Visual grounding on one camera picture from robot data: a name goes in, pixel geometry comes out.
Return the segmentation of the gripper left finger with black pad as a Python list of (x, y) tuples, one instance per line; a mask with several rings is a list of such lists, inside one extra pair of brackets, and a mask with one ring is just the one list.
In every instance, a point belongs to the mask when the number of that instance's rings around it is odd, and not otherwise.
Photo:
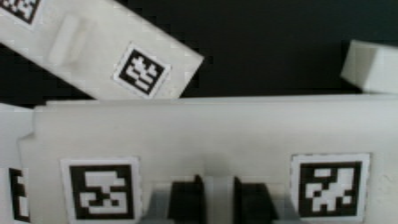
[(204, 182), (198, 175), (189, 181), (173, 181), (154, 189), (140, 224), (205, 224)]

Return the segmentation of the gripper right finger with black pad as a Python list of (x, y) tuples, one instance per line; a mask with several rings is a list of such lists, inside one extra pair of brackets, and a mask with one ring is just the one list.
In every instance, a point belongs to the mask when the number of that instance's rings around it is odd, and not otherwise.
[(232, 224), (301, 224), (298, 218), (282, 218), (266, 185), (232, 179)]

